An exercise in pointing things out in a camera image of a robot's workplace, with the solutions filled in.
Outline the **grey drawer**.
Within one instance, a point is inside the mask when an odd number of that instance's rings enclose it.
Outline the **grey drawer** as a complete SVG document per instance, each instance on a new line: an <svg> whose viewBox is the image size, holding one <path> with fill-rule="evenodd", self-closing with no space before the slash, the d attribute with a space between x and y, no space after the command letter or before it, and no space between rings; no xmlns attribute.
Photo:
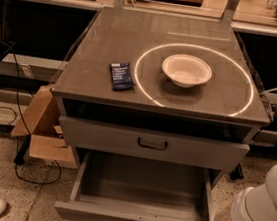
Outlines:
<svg viewBox="0 0 277 221"><path fill-rule="evenodd" d="M214 221L201 167L86 152L60 217L74 221Z"/></svg>
<svg viewBox="0 0 277 221"><path fill-rule="evenodd" d="M247 154L247 144L170 134L88 119L60 117L71 146L168 163L231 171Z"/></svg>

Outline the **grey drawer cabinet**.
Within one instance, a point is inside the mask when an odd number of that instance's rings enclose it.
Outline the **grey drawer cabinet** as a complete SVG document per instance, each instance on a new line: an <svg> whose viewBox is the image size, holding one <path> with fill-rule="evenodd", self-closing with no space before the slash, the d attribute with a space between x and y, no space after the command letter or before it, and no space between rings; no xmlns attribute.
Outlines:
<svg viewBox="0 0 277 221"><path fill-rule="evenodd" d="M198 57L210 81L176 86L165 58ZM133 88L112 89L110 65L129 63ZM270 123L233 29L218 22L105 8L52 89L60 117L247 144Z"/></svg>

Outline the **grey top drawer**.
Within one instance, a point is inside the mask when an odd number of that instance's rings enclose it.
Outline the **grey top drawer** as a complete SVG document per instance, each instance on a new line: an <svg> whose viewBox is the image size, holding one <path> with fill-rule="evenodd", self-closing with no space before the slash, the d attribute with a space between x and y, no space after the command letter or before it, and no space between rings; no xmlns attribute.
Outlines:
<svg viewBox="0 0 277 221"><path fill-rule="evenodd" d="M247 154L247 144L170 134L88 119L60 117L71 146L168 163L231 171Z"/></svg>

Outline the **blue snack bar packet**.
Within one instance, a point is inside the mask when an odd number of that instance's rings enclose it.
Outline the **blue snack bar packet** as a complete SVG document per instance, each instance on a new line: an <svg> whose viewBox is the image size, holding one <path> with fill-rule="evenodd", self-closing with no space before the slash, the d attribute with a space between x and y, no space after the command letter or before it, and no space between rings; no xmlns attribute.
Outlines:
<svg viewBox="0 0 277 221"><path fill-rule="evenodd" d="M112 89L115 91L127 90L135 86L129 63L112 63L110 65Z"/></svg>

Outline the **brown cardboard box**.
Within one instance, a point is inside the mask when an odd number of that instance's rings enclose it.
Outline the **brown cardboard box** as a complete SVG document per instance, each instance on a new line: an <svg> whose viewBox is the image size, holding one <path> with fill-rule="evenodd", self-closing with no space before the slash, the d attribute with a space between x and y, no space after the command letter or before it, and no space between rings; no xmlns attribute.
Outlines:
<svg viewBox="0 0 277 221"><path fill-rule="evenodd" d="M29 157L47 165L76 168L72 149L65 144L59 124L58 104L50 85L42 86L11 131L14 137L30 137Z"/></svg>

